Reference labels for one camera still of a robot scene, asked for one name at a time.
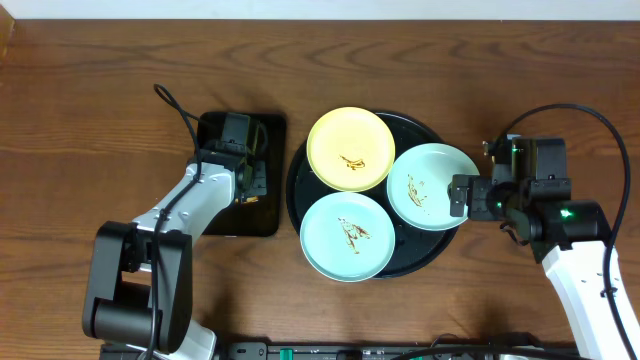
wood grain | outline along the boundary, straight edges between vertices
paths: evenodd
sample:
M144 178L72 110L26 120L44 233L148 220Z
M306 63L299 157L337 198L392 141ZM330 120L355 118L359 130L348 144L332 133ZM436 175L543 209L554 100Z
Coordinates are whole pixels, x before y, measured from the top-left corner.
M4 56L7 54L7 46L13 34L13 26L15 23L13 17L0 5L0 65L2 64L2 60L4 60Z
M282 111L285 162L326 111L404 112L469 153L535 106L573 101L616 125L632 156L619 237L640 310L640 24L579 22L21 21L0 68L0 356L96 358L80 315L93 238L129 221L181 177L191 144L165 84L194 113ZM523 134L565 137L574 198L609 219L621 194L615 142L568 111ZM283 205L266 239L202 239L194 317L223 339L428 343L530 331L572 341L562 306L497 224L466 223L428 267L341 284L306 262Z

black cable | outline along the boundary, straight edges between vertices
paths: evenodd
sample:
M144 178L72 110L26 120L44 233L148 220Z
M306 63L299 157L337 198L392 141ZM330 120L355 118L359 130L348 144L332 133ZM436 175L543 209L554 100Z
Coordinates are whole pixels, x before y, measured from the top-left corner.
M533 350L526 348L499 348L489 346L441 346L412 351L392 358L391 360L412 360L421 356L433 356L443 354L493 354L493 355L515 355L525 356L544 360L586 360L583 357L557 354L543 350Z
M158 347L158 325L160 324L160 314L158 310L158 258L160 257L160 250L158 247L158 234L162 229L162 224L167 220L167 217L171 213L171 209L180 199L186 194L195 184L200 180L200 174L202 173L202 154L200 153L200 146L198 145L198 138L196 136L193 126L189 122L189 118L200 119L184 111L176 99L171 95L169 90L160 84L154 84L153 90L156 94L162 98L172 108L178 110L182 120L189 129L191 134L191 140L193 140L193 147L196 153L196 173L193 175L193 179L182 189L176 196L167 203L167 205L160 210L158 221L153 229L153 235L151 236L151 339L149 340L149 347L144 352L144 359L150 360L153 357L153 352Z
M208 123L208 122L206 122L204 120L201 120L199 117L197 117L197 116L193 115L192 113L187 112L183 108L181 108L180 105L175 101L173 96L171 96L171 93L163 85L154 84L153 85L153 90L155 90L156 94L158 94L158 96L160 96L160 98L162 100L164 100L164 102L169 104L169 106L171 106L172 108L178 110L180 112L180 115L183 116L183 118L186 116L188 118L191 118L191 119L197 121L198 124L202 124L204 126L208 126L210 128L213 128L213 129L216 128L215 125L210 124L210 123Z
M436 345L438 344L438 342L440 341L440 339L442 339L442 338L443 338L443 337L445 337L445 336L453 336L453 337L455 337L456 339L460 339L460 338L458 337L458 335L456 335L456 334L452 334L452 333L444 333L444 334L440 334L440 335L439 335L435 340L433 340L433 342L431 343L431 346L429 346L429 347L430 347L430 348L432 348L432 347L436 346Z
M627 202L629 201L629 192L631 190L631 165L629 163L629 154L627 154L627 148L624 146L622 137L613 126L613 124L611 124L611 122L607 120L607 118L589 107L578 104L551 104L535 108L520 115L500 134L498 141L504 141L509 130L511 130L511 128L513 128L516 124L518 124L528 116L551 109L574 109L586 112L587 114L594 116L595 118L600 120L600 122L602 122L604 126L607 127L607 129L609 129L613 137L616 139L618 147L620 148L620 154L622 155L622 165L624 168L624 190L622 191L622 201L620 201L620 206L618 207L618 215L616 216L616 220L613 223L613 228L611 229L611 237L605 244L606 247L604 252L602 272L604 280L604 293L607 295L607 300L609 302L609 308L611 308L613 321L616 323L616 327L618 328L618 332L620 333L620 338L622 339L624 347L627 349L629 357L632 360L637 360L637 357L631 345L631 341L629 340L629 336L627 335L627 332L624 329L624 325L622 324L622 319L620 318L618 307L616 306L615 298L613 296L615 289L613 288L613 286L611 286L611 254L613 253L616 238L618 236L618 231L620 230L620 226L622 225L622 217L624 216L624 211L627 207Z

